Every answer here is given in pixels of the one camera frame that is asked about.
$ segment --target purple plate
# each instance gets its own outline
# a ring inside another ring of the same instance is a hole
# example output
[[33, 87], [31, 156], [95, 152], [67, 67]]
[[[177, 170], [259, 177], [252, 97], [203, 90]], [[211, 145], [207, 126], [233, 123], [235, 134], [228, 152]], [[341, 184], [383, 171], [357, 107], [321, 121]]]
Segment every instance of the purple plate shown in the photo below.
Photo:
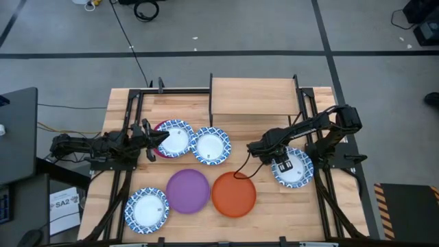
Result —
[[183, 169], [174, 174], [166, 186], [169, 206], [179, 213], [200, 211], [211, 196], [206, 177], [195, 169]]

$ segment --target concrete floor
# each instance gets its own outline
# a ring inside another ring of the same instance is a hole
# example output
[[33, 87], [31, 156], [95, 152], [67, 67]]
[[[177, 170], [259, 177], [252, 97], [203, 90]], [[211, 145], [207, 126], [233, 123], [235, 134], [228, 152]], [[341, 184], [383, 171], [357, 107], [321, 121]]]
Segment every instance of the concrete floor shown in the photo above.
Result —
[[[406, 3], [318, 0], [331, 50], [439, 49], [420, 47], [411, 31], [390, 24], [392, 11]], [[18, 4], [0, 1], [0, 31]], [[137, 52], [324, 51], [311, 0], [169, 0], [159, 5], [161, 12], [151, 23], [138, 22], [129, 7], [115, 6]], [[408, 25], [400, 13], [395, 22]], [[94, 12], [85, 12], [70, 0], [27, 1], [1, 41], [0, 58], [2, 54], [130, 52], [105, 0]], [[106, 106], [111, 88], [145, 85], [134, 58], [29, 58], [0, 59], [0, 93], [36, 86], [40, 103]], [[376, 182], [439, 187], [435, 162], [439, 112], [422, 102], [425, 94], [439, 91], [439, 57], [337, 56], [334, 61], [346, 103], [358, 107], [364, 123], [356, 140], [360, 152], [369, 156], [363, 163], [369, 191]], [[139, 58], [139, 62], [149, 80], [161, 76], [166, 86], [208, 86], [210, 72], [219, 77], [259, 78], [297, 73], [301, 86], [333, 86], [325, 56], [168, 56]], [[60, 129], [99, 131], [104, 114], [105, 110], [38, 108], [39, 121]], [[38, 130], [39, 157], [49, 153], [54, 136]], [[75, 231], [53, 240], [71, 241]]]

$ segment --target black monitor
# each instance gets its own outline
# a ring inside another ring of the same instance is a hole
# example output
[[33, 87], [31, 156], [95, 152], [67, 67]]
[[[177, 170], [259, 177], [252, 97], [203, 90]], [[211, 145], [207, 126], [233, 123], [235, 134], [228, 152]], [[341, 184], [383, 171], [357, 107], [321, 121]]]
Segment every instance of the black monitor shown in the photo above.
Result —
[[36, 172], [37, 88], [3, 94], [9, 104], [0, 107], [0, 186]]

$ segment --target blue and white plate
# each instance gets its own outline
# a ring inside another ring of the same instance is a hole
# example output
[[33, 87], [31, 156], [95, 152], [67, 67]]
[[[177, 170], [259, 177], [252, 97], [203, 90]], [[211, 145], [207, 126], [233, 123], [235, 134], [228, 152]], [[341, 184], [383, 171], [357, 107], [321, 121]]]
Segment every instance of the blue and white plate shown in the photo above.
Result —
[[187, 122], [179, 119], [168, 120], [163, 122], [157, 130], [169, 131], [169, 137], [157, 148], [164, 156], [177, 158], [186, 154], [191, 149], [190, 142], [195, 134]]
[[272, 161], [272, 172], [277, 181], [288, 188], [300, 188], [305, 186], [313, 178], [314, 166], [311, 159], [302, 150], [286, 147], [288, 160], [287, 166], [292, 166], [289, 170], [281, 172], [281, 166]]
[[169, 203], [157, 188], [146, 187], [134, 193], [125, 206], [125, 221], [131, 230], [140, 234], [157, 231], [166, 222]]
[[191, 148], [199, 162], [205, 165], [219, 165], [230, 155], [232, 145], [222, 129], [203, 127], [195, 134]]

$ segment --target orange frisbee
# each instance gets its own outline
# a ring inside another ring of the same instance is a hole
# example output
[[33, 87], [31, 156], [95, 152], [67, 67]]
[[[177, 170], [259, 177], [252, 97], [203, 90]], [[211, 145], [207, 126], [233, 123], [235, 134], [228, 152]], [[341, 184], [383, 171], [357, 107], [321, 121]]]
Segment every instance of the orange frisbee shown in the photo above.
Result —
[[[236, 179], [235, 172], [222, 174], [212, 187], [213, 206], [225, 216], [242, 217], [250, 212], [256, 202], [256, 189], [250, 179]], [[237, 173], [238, 178], [245, 178]]]

